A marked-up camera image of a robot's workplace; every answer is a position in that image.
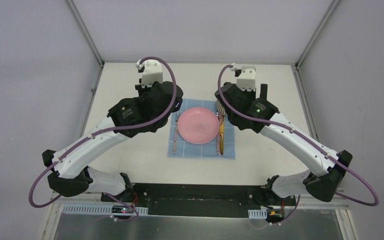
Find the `pink handled fork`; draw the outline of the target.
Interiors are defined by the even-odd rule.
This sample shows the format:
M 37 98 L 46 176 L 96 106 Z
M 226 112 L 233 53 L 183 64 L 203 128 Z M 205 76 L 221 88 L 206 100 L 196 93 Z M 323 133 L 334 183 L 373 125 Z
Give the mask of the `pink handled fork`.
M 175 154 L 177 150 L 177 140 L 178 140 L 178 122 L 180 118 L 180 113 L 177 112 L 175 116 L 175 128 L 174 128 L 174 136 L 173 136 L 173 145 L 172 145 L 172 153 Z

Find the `grey ribbed mug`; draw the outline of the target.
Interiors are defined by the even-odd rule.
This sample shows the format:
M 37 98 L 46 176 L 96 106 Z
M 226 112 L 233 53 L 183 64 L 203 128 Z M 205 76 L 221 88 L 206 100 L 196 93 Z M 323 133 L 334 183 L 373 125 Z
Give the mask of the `grey ribbed mug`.
M 218 100 L 215 102 L 215 108 L 216 108 L 216 112 L 219 114 L 220 117 L 224 117 L 226 115 L 225 108 L 222 106 L 222 104 Z

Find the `gold table knife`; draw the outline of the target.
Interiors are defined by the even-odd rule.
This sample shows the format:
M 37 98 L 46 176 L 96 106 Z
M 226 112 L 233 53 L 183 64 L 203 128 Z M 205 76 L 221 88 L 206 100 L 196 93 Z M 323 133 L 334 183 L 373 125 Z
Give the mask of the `gold table knife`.
M 219 154 L 224 154 L 224 129 L 225 129 L 225 115 L 220 116 L 220 126 L 219 126 Z

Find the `pink plate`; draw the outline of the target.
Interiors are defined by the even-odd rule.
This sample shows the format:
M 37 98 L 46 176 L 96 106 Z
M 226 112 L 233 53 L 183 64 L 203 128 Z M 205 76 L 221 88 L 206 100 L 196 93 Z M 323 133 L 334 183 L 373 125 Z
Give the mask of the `pink plate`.
M 191 144 L 206 144 L 219 133 L 215 113 L 204 107 L 193 107 L 182 113 L 177 122 L 180 136 Z

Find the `pink handled spoon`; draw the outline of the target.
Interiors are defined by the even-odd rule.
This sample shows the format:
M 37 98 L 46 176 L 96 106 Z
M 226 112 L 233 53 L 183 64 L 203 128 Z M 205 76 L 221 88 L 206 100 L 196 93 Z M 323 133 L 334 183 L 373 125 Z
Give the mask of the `pink handled spoon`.
M 220 119 L 220 114 L 219 114 L 219 112 L 216 112 L 216 117 L 217 117 L 217 119 L 218 119 L 218 128 L 220 128 L 220 124 L 221 124 L 221 119 Z M 220 151 L 220 130 L 218 130 L 218 132 L 217 132 L 217 136 L 216 136 L 216 153 L 218 154 L 218 155 L 220 155 L 221 154 L 221 151 Z

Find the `blue checked cloth napkin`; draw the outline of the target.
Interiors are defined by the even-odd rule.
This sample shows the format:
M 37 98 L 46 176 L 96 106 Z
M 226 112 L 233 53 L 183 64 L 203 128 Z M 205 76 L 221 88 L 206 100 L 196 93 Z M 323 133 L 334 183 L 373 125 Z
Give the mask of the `blue checked cloth napkin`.
M 171 114 L 170 130 L 168 136 L 169 158 L 190 158 L 190 159 L 236 159 L 235 127 L 224 118 L 223 134 L 223 154 L 217 152 L 217 139 L 213 138 L 210 142 L 204 144 L 190 143 L 178 134 L 176 140 L 176 150 L 173 152 L 176 113 Z

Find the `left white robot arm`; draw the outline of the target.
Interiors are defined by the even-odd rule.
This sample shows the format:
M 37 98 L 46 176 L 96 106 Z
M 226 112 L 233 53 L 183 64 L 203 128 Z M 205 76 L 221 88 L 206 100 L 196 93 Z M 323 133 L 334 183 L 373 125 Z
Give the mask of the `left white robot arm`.
M 81 143 L 77 140 L 68 149 L 42 153 L 44 165 L 51 169 L 47 181 L 49 187 L 64 197 L 74 197 L 84 192 L 107 193 L 120 202 L 132 198 L 133 187 L 126 173 L 107 173 L 94 169 L 89 164 L 112 147 L 137 134 L 155 133 L 164 127 L 171 113 L 179 111 L 183 91 L 176 87 L 176 98 L 169 112 L 159 121 L 140 128 L 119 130 L 118 127 L 140 125 L 149 122 L 166 110 L 173 94 L 172 82 L 155 82 L 137 97 L 123 98 L 108 110 L 107 115 L 89 132 Z

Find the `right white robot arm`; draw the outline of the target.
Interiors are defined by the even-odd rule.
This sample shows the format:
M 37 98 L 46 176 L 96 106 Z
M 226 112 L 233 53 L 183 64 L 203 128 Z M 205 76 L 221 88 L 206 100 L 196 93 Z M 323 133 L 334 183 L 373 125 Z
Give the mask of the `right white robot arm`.
M 330 202 L 345 176 L 345 170 L 327 158 L 349 166 L 353 156 L 346 150 L 336 152 L 296 128 L 279 109 L 255 92 L 242 91 L 236 84 L 226 82 L 214 93 L 225 109 L 228 121 L 239 130 L 253 130 L 286 149 L 308 169 L 289 176 L 274 175 L 264 186 L 264 200 L 276 205 L 292 195 L 309 194 Z

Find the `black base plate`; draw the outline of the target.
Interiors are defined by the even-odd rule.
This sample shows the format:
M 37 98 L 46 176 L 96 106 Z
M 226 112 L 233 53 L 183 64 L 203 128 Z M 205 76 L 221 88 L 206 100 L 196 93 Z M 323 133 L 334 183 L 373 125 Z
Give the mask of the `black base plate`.
M 137 200 L 149 215 L 248 218 L 261 207 L 294 207 L 296 198 L 279 198 L 259 185 L 202 185 L 135 183 L 120 198 Z

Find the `aluminium frame rail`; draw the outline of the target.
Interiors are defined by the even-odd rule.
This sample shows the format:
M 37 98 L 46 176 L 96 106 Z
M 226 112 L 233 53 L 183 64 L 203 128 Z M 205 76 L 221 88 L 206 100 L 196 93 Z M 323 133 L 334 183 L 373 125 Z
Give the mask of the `aluminium frame rail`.
M 149 215 L 98 193 L 61 198 L 50 208 L 42 240 L 356 240 L 346 202 L 310 196 L 296 205 L 250 210 L 247 218 Z

